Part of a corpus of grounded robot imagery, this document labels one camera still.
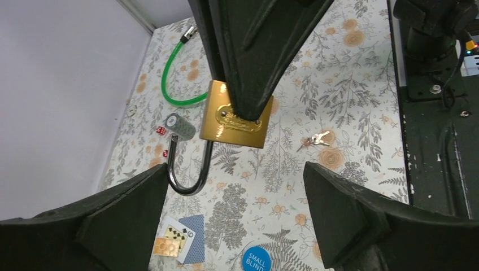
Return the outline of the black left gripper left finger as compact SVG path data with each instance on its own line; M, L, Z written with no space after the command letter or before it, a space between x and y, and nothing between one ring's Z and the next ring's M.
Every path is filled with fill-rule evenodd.
M2 270L148 270L169 184L154 166L32 218L1 221Z

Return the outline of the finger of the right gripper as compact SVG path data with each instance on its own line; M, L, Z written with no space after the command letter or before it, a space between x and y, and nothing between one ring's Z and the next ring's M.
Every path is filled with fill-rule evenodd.
M331 1L190 0L214 80L234 113L257 120Z

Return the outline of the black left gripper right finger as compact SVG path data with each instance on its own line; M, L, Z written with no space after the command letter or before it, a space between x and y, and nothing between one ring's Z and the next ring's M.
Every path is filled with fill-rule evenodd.
M477 221L401 203L317 163L303 181L326 268L478 269Z

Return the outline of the brass padlock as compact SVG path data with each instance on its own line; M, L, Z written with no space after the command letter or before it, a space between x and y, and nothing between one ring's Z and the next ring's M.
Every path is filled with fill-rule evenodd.
M184 196L199 193L206 184L215 142L263 148L267 134L273 97L270 97L260 118L256 121L243 120L236 116L230 102L226 83L212 80L207 94L203 122L199 133L206 141L198 181L191 187L179 183L175 176L176 147L181 137L174 133L169 143L167 169L168 182L175 192Z

